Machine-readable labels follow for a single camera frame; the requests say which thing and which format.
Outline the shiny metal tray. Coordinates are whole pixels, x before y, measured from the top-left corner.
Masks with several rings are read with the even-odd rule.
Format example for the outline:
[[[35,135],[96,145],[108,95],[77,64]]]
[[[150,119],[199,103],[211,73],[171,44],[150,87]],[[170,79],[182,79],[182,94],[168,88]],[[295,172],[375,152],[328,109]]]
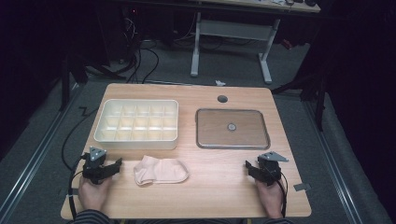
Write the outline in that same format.
[[[196,145],[200,148],[265,150],[271,146],[258,110],[201,108],[195,121]],[[236,125],[235,131],[228,130],[229,123]]]

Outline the person's left hand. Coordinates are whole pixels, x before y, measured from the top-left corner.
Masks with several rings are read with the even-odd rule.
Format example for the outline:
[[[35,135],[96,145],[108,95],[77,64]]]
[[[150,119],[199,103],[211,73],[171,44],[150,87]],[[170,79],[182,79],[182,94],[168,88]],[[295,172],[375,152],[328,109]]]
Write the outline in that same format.
[[[78,186],[78,199],[82,207],[102,211],[110,185],[110,178],[105,179],[100,185],[95,185],[90,179],[82,177]]]

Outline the cream compartment organizer box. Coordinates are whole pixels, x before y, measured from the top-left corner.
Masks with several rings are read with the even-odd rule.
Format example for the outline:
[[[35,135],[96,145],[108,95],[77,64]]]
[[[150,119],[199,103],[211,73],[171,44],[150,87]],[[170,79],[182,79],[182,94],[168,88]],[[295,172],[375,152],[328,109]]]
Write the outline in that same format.
[[[110,99],[93,139],[105,149],[174,149],[178,138],[176,100]]]

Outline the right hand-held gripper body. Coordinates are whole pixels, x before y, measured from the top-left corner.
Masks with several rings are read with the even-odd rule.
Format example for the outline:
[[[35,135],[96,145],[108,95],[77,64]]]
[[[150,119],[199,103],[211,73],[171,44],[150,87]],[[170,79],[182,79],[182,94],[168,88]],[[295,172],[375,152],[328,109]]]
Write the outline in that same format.
[[[266,183],[269,186],[273,185],[277,180],[281,178],[282,172],[279,164],[281,162],[288,161],[289,160],[287,158],[274,151],[261,154],[258,157],[258,180]]]

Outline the metal floor rail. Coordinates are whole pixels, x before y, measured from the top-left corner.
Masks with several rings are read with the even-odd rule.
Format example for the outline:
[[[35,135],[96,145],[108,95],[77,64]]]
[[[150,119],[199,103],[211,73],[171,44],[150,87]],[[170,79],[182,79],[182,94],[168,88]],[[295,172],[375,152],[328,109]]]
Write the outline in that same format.
[[[82,91],[73,84],[70,102],[64,110],[55,103],[61,102],[62,90],[56,87],[46,102],[33,114],[26,129],[0,162],[0,224],[7,224],[27,190],[38,168],[47,155],[52,139],[58,132],[70,105]]]
[[[343,178],[340,169],[336,163],[336,160],[332,154],[330,145],[326,139],[326,136],[323,131],[318,128],[316,124],[316,120],[314,118],[315,112],[314,107],[307,102],[302,102],[304,107],[304,111],[309,117],[310,123],[312,124],[316,136],[320,143],[320,148],[323,151],[325,164],[328,169],[328,173],[332,179],[333,185],[337,192],[338,198],[346,212],[347,219],[349,220],[350,224],[361,224],[362,219],[361,215],[357,209],[357,206],[353,200],[351,192],[347,186],[345,179]]]

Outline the white-framed wooden desk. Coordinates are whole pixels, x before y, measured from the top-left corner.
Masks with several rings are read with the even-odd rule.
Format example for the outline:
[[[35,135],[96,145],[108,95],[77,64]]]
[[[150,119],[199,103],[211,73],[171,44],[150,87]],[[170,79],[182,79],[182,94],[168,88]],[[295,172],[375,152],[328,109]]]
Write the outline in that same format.
[[[202,7],[204,4],[219,4],[220,6],[248,7],[249,9],[269,9],[272,12],[297,12],[297,13],[319,13],[321,8],[316,4],[309,7],[304,0],[196,0]],[[269,24],[252,24],[236,21],[220,21],[215,19],[203,19],[202,14],[195,14],[195,38],[194,50],[191,58],[191,76],[199,74],[200,62],[200,39],[203,35],[230,37],[246,40],[264,41],[266,46],[263,52],[258,54],[262,69],[262,76],[266,84],[272,83],[272,77],[268,68],[267,57],[273,45],[276,33],[281,22],[275,18]]]

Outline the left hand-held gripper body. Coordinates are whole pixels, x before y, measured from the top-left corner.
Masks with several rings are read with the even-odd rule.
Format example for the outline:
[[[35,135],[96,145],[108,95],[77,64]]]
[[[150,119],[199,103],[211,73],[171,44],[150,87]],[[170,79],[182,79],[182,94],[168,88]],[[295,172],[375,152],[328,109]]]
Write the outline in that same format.
[[[85,152],[82,156],[85,161],[83,165],[82,175],[89,179],[94,185],[100,185],[106,178],[106,150],[90,147],[89,152]]]

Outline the person's right hand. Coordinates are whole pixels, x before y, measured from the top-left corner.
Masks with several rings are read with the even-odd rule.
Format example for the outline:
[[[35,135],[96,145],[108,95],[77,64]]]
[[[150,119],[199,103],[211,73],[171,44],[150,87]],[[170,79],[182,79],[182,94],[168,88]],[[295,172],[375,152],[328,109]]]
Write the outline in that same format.
[[[278,184],[268,186],[256,181],[259,198],[266,215],[269,218],[282,218],[283,193]]]

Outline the black metal stand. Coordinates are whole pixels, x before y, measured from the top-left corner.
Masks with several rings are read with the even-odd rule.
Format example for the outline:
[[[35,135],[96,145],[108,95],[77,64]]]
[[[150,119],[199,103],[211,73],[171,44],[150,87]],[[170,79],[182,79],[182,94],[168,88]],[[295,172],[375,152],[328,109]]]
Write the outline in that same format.
[[[302,101],[315,101],[314,121],[317,128],[322,132],[322,117],[325,109],[326,76],[312,74],[297,78],[292,82],[271,90],[272,94],[280,94],[286,90],[301,89],[300,99]]]
[[[92,60],[89,60],[86,57],[78,54],[67,54],[65,58],[62,60],[62,103],[60,110],[65,111],[69,102],[70,102],[70,77],[72,76],[77,84],[86,84],[88,82],[88,76],[85,72],[86,66],[91,66],[94,69],[98,70],[106,77],[111,77],[114,79],[123,79],[123,77],[117,75],[115,72],[112,72],[106,68],[104,68],[99,63],[96,63]]]

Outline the pale pink sock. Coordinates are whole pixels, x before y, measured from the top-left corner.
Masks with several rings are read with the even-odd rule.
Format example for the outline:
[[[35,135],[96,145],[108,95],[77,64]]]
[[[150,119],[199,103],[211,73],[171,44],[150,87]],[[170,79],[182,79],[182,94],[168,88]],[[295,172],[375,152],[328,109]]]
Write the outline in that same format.
[[[176,159],[157,159],[144,156],[134,167],[134,180],[138,186],[147,184],[176,184],[190,176],[187,166]]]

